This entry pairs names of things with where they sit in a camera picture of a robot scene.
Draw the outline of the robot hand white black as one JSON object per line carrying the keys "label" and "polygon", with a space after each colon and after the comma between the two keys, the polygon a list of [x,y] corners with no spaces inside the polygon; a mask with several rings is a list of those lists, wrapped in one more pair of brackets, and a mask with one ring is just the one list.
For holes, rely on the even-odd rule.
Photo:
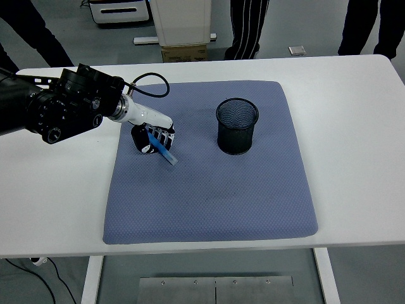
{"label": "robot hand white black", "polygon": [[175,129],[170,117],[152,108],[131,102],[125,119],[133,125],[131,136],[139,152],[152,154],[158,151],[151,142],[150,135],[170,150],[175,138]]}

